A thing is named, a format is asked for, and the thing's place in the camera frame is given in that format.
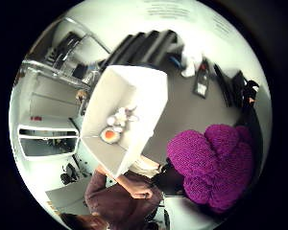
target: white box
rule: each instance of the white box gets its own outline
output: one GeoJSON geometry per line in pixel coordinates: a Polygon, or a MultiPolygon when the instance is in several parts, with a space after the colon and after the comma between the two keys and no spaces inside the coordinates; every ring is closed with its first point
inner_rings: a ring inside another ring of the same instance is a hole
{"type": "Polygon", "coordinates": [[[124,173],[142,153],[168,100],[167,75],[151,68],[111,65],[98,81],[84,115],[81,140],[114,177],[124,173]],[[128,122],[117,144],[100,138],[107,117],[135,104],[137,122],[128,122]]]}

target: shelf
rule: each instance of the shelf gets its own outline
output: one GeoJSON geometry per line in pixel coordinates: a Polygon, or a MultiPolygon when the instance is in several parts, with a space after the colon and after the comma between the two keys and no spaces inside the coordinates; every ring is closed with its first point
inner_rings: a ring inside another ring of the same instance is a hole
{"type": "Polygon", "coordinates": [[[74,152],[77,138],[61,139],[20,139],[25,156],[49,156],[74,152]]]}

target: black object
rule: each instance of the black object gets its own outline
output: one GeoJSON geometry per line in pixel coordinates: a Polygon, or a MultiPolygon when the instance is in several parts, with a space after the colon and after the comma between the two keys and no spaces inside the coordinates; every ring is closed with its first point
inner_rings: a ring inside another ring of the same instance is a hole
{"type": "Polygon", "coordinates": [[[73,72],[73,76],[81,80],[84,77],[87,68],[88,68],[87,65],[78,64],[73,72]]]}
{"type": "Polygon", "coordinates": [[[68,163],[66,169],[63,170],[65,171],[65,173],[62,173],[60,175],[60,180],[64,185],[76,182],[78,180],[79,176],[76,172],[76,169],[70,163],[68,163]]]}
{"type": "Polygon", "coordinates": [[[60,42],[55,49],[54,68],[60,69],[64,64],[69,53],[78,45],[81,38],[73,32],[69,32],[67,36],[60,42]]]}
{"type": "Polygon", "coordinates": [[[243,76],[241,71],[232,78],[231,87],[232,87],[232,98],[233,102],[237,107],[242,107],[243,103],[243,88],[246,86],[247,80],[243,76]]]}
{"type": "Polygon", "coordinates": [[[219,85],[221,87],[225,103],[226,103],[227,107],[231,107],[232,106],[232,96],[230,94],[230,89],[229,89],[228,83],[226,81],[226,79],[228,79],[228,77],[222,72],[221,68],[217,64],[214,64],[213,67],[214,67],[215,73],[217,75],[217,82],[219,83],[219,85]]]}
{"type": "Polygon", "coordinates": [[[209,64],[207,59],[204,59],[200,65],[200,68],[195,78],[193,93],[205,99],[208,92],[209,78],[210,78],[209,64]]]}
{"type": "Polygon", "coordinates": [[[101,64],[101,71],[109,65],[148,66],[157,69],[164,60],[168,48],[177,42],[177,34],[171,30],[127,35],[117,48],[101,64]]]}
{"type": "Polygon", "coordinates": [[[166,161],[168,164],[163,166],[161,173],[156,174],[152,178],[153,184],[167,196],[175,196],[181,192],[184,194],[183,175],[175,170],[169,158],[166,161]]]}

